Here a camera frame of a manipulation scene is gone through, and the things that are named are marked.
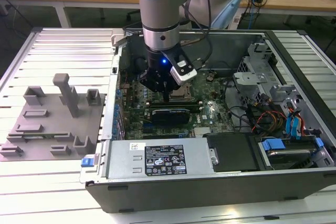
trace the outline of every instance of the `power supply label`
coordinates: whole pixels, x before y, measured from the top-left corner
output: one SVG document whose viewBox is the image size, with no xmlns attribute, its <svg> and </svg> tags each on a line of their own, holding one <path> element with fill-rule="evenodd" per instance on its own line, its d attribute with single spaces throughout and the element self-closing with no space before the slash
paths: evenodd
<svg viewBox="0 0 336 224">
<path fill-rule="evenodd" d="M 183 145 L 145 147 L 147 176 L 187 174 Z"/>
</svg>

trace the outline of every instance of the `circuit board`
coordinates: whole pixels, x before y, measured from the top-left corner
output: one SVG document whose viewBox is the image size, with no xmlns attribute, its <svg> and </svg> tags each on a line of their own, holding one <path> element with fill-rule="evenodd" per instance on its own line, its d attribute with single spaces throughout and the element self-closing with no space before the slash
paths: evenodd
<svg viewBox="0 0 336 224">
<path fill-rule="evenodd" d="M 150 91 L 137 80 L 125 83 L 122 88 L 126 140 L 202 137 L 210 132 L 234 131 L 220 93 L 223 78 L 216 79 L 213 73 L 199 73 L 191 82 L 171 93 L 170 102 L 199 104 L 199 110 L 193 111 L 188 123 L 183 125 L 153 125 L 149 118 L 152 109 L 148 104 L 162 104 L 162 95 Z"/>
</svg>

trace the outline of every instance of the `floor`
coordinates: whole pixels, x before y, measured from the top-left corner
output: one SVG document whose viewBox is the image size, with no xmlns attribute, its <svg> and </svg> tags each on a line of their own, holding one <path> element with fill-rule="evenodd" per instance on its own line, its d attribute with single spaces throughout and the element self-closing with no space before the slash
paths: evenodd
<svg viewBox="0 0 336 224">
<path fill-rule="evenodd" d="M 18 9 L 35 27 L 60 27 L 52 7 L 20 6 Z M 129 11 L 132 10 L 105 9 L 106 18 L 102 20 L 97 8 L 67 8 L 72 27 L 123 27 L 140 20 L 140 15 L 134 14 L 130 22 L 126 21 Z M 311 22 L 306 24 L 306 16 L 293 16 L 288 25 L 283 24 L 284 18 L 284 15 L 261 14 L 252 29 L 305 30 L 322 50 L 336 36 L 335 24 L 330 22 L 333 17 L 311 17 Z M 248 28 L 249 17 L 245 19 L 239 29 Z M 21 48 L 29 31 L 30 27 L 13 8 L 9 8 L 6 17 L 0 17 L 0 77 Z M 329 47 L 327 55 L 336 61 L 336 41 Z"/>
</svg>

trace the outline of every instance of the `motherboard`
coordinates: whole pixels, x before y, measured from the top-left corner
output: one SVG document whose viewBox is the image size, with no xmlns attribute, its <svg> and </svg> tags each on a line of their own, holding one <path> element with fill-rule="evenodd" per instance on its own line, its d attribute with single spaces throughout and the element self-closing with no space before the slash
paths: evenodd
<svg viewBox="0 0 336 224">
<path fill-rule="evenodd" d="M 200 72 L 163 102 L 137 78 L 120 78 L 126 140 L 202 137 L 211 132 L 234 131 L 223 99 L 224 78 Z"/>
</svg>

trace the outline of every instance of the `open computer chassis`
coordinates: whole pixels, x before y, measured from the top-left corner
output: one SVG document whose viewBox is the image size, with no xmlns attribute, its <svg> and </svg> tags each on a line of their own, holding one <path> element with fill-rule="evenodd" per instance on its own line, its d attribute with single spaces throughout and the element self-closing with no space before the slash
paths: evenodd
<svg viewBox="0 0 336 224">
<path fill-rule="evenodd" d="M 181 32 L 185 41 L 201 35 Z M 215 30 L 210 38 L 214 53 L 196 84 L 171 94 L 198 102 L 196 112 L 185 108 L 182 126 L 155 125 L 153 111 L 163 107 L 151 105 L 160 98 L 125 75 L 141 68 L 129 62 L 145 64 L 143 38 L 116 46 L 112 137 L 86 157 L 80 177 L 104 211 L 302 199 L 336 184 L 335 116 L 325 102 L 333 98 L 318 88 L 336 81 L 334 64 L 296 31 Z M 185 51 L 193 61 L 207 46 Z M 277 127 L 263 110 L 273 111 Z"/>
</svg>

